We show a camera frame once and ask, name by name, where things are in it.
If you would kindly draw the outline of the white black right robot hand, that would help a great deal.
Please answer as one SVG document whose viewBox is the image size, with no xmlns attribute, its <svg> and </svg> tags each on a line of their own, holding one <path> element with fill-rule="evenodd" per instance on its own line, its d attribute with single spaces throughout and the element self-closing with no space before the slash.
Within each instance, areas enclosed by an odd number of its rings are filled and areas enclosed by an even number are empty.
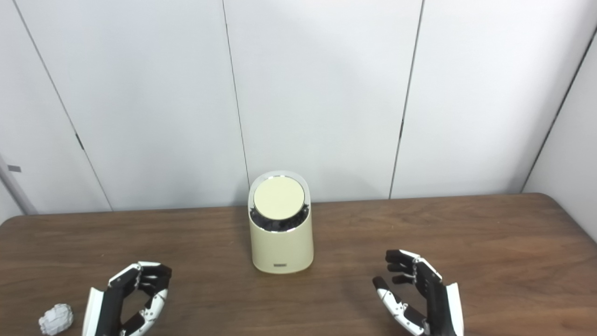
<svg viewBox="0 0 597 336">
<path fill-rule="evenodd" d="M 424 315 L 395 294 L 381 277 L 372 280 L 377 295 L 393 319 L 413 336 L 462 336 L 464 318 L 457 283 L 446 285 L 424 257 L 406 250 L 388 250 L 387 270 L 397 273 L 394 284 L 413 285 L 426 300 Z"/>
</svg>

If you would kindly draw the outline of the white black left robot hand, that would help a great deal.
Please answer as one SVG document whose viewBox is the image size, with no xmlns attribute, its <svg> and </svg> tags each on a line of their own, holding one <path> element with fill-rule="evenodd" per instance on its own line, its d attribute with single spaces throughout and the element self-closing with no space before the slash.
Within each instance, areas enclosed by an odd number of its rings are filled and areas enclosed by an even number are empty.
<svg viewBox="0 0 597 336">
<path fill-rule="evenodd" d="M 105 291 L 90 289 L 83 336 L 143 336 L 155 325 L 166 304 L 172 269 L 159 262 L 130 264 L 107 283 Z M 121 321 L 125 299 L 135 291 L 149 299 L 128 321 Z"/>
</svg>

